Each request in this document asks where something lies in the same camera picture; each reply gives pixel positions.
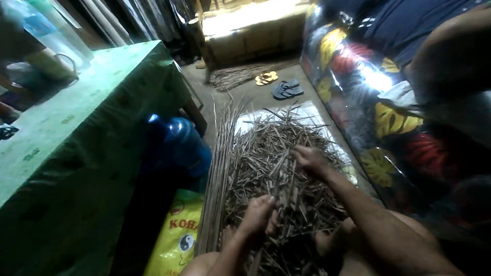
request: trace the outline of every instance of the green tablecloth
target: green tablecloth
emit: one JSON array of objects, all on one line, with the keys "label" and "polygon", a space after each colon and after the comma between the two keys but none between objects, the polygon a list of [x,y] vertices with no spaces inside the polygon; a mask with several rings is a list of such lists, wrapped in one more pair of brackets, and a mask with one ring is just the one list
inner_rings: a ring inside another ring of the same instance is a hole
[{"label": "green tablecloth", "polygon": [[191,95],[162,42],[95,52],[80,79],[0,141],[0,275],[106,275],[145,119]]}]

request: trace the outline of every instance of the flip-flop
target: flip-flop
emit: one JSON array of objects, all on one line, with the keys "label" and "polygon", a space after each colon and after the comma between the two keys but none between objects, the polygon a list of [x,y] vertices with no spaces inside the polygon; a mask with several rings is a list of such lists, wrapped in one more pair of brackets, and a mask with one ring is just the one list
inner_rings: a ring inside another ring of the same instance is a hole
[{"label": "flip-flop", "polygon": [[286,99],[291,99],[294,96],[292,95],[293,90],[286,87],[287,82],[282,82],[278,85],[275,85],[272,90],[273,98],[278,101],[283,101]]},{"label": "flip-flop", "polygon": [[278,79],[278,75],[275,71],[271,72],[263,72],[261,75],[256,76],[256,84],[257,85],[266,85],[274,82]]},{"label": "flip-flop", "polygon": [[300,96],[303,95],[303,89],[300,87],[299,81],[297,79],[290,80],[288,82],[282,81],[283,83],[286,83],[285,87],[289,89],[287,93],[291,94],[292,96]]}]

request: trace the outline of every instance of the blue water jug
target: blue water jug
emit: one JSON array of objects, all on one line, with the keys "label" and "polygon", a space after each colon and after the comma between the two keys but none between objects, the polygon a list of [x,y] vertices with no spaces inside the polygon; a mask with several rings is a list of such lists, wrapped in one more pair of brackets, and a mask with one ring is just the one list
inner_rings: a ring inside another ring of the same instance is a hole
[{"label": "blue water jug", "polygon": [[153,114],[148,122],[159,129],[153,133],[162,138],[163,158],[169,158],[162,164],[178,165],[191,177],[208,171],[212,152],[189,120],[174,117],[164,121]]}]

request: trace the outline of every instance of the gray flip-flop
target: gray flip-flop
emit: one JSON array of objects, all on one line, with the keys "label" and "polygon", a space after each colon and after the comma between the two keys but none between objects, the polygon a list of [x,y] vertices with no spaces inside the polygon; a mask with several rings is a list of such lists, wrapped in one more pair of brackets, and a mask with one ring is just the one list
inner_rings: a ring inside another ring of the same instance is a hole
[{"label": "gray flip-flop", "polygon": [[288,82],[285,82],[286,83],[286,88],[289,89],[287,91],[288,94],[292,95],[292,96],[300,96],[300,95],[303,95],[303,89],[302,87],[300,87],[300,83],[299,81],[297,81],[297,79],[292,79],[292,80],[289,80]]},{"label": "gray flip-flop", "polygon": [[287,84],[287,82],[281,82],[280,84],[273,86],[272,94],[275,100],[283,101],[294,97],[293,90],[287,88]]}]

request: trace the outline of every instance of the pile of dried leaves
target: pile of dried leaves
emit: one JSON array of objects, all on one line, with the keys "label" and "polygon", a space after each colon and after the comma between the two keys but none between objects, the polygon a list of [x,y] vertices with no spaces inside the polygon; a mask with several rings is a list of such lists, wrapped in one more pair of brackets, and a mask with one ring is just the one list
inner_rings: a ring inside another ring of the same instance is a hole
[{"label": "pile of dried leaves", "polygon": [[[296,145],[326,149],[317,125],[304,125],[295,110],[273,112],[267,118],[250,121],[249,132],[238,135],[230,157],[224,217],[221,223],[238,226],[248,201],[272,194],[277,197],[278,226],[263,248],[248,262],[249,275],[326,275],[315,263],[316,252],[305,240],[317,230],[329,233],[346,218],[344,208],[332,191],[297,166],[288,154]],[[342,162],[329,152],[326,157],[341,170]]]}]

